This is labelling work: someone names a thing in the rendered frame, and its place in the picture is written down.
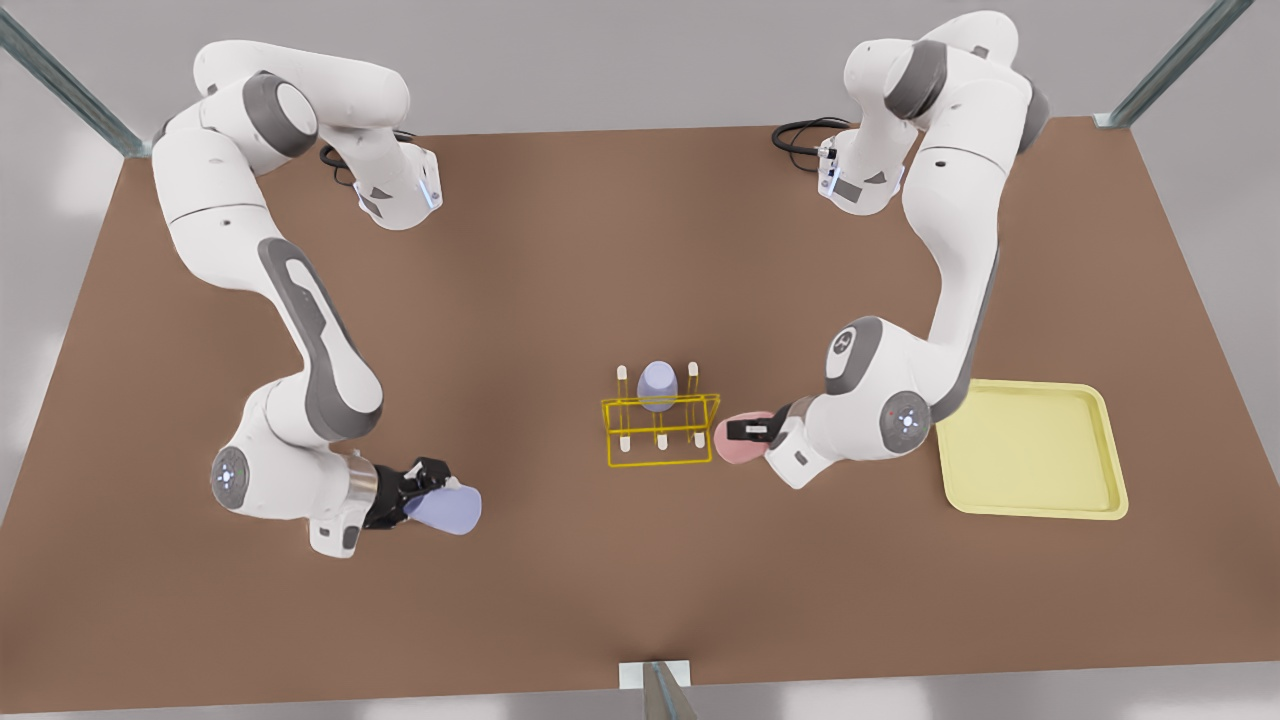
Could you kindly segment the pink cup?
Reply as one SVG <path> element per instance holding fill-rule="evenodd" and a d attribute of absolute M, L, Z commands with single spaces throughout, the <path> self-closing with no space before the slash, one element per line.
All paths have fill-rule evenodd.
<path fill-rule="evenodd" d="M 768 411 L 751 411 L 740 413 L 722 420 L 714 432 L 714 447 L 716 452 L 726 462 L 737 465 L 744 462 L 750 462 L 756 457 L 762 457 L 771 445 L 771 439 L 764 442 L 756 442 L 754 439 L 731 439 L 728 437 L 728 427 L 731 421 L 759 421 L 768 423 L 773 418 L 772 413 Z"/>

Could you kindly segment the lavender cup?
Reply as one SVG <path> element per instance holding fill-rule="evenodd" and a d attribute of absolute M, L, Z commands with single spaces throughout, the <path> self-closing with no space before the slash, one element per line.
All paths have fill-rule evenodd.
<path fill-rule="evenodd" d="M 680 396 L 678 377 L 666 361 L 649 363 L 637 379 L 637 398 L 650 413 L 664 413 Z"/>
<path fill-rule="evenodd" d="M 404 512 L 415 521 L 440 532 L 465 536 L 477 525 L 483 497 L 476 488 L 449 478 L 445 484 L 408 500 Z"/>

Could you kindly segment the pale yellow tray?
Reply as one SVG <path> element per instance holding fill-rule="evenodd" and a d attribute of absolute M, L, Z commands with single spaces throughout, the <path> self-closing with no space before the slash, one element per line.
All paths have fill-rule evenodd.
<path fill-rule="evenodd" d="M 1089 386 L 974 379 L 934 430 L 943 491 L 961 512 L 1101 521 L 1128 514 L 1106 404 Z"/>

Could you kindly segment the silver frame post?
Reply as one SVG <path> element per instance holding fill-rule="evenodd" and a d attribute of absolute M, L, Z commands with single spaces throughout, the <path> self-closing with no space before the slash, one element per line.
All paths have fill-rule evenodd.
<path fill-rule="evenodd" d="M 699 720 L 685 694 L 691 685 L 687 660 L 618 664 L 620 689 L 643 692 L 644 720 Z"/>
<path fill-rule="evenodd" d="M 151 155 L 151 143 L 136 135 L 3 6 L 0 47 L 123 158 Z"/>
<path fill-rule="evenodd" d="M 1094 127 L 1132 128 L 1253 4 L 1254 0 L 1213 0 L 1115 109 L 1092 117 Z"/>

